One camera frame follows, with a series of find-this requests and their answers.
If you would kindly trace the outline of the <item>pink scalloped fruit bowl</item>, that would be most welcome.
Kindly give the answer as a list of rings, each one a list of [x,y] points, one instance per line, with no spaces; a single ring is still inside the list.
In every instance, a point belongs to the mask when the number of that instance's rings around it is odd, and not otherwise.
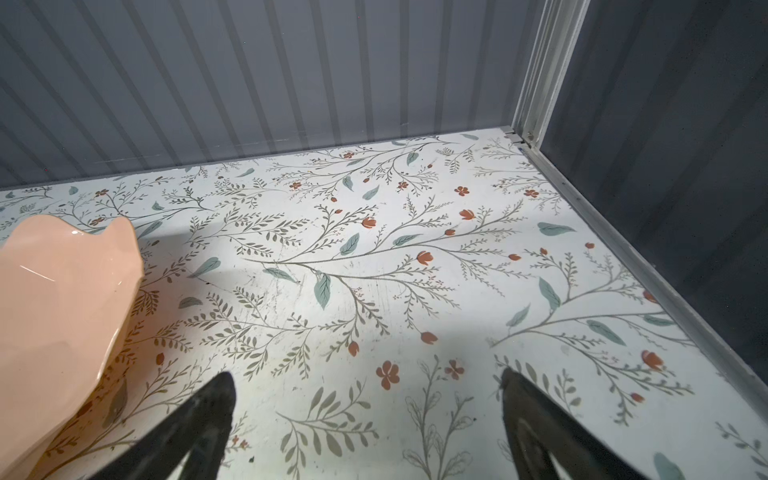
[[[25,479],[126,337],[144,265],[132,223],[86,233],[50,215],[1,247],[1,476]]]

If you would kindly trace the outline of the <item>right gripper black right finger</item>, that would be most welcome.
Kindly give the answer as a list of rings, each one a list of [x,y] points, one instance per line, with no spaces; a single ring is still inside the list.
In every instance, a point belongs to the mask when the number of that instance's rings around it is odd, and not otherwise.
[[[643,479],[558,406],[532,381],[508,367],[502,372],[503,421],[520,479]]]

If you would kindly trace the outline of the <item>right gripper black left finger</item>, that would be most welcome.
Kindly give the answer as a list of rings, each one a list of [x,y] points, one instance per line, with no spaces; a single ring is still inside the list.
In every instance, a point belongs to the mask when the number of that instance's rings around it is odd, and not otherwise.
[[[237,394],[233,376],[207,382],[94,479],[215,479],[232,431]]]

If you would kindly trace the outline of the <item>aluminium corner frame post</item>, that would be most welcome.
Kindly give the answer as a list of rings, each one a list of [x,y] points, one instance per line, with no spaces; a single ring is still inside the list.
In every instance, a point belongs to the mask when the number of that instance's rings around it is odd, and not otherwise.
[[[591,2],[543,1],[511,126],[527,145],[543,144]]]

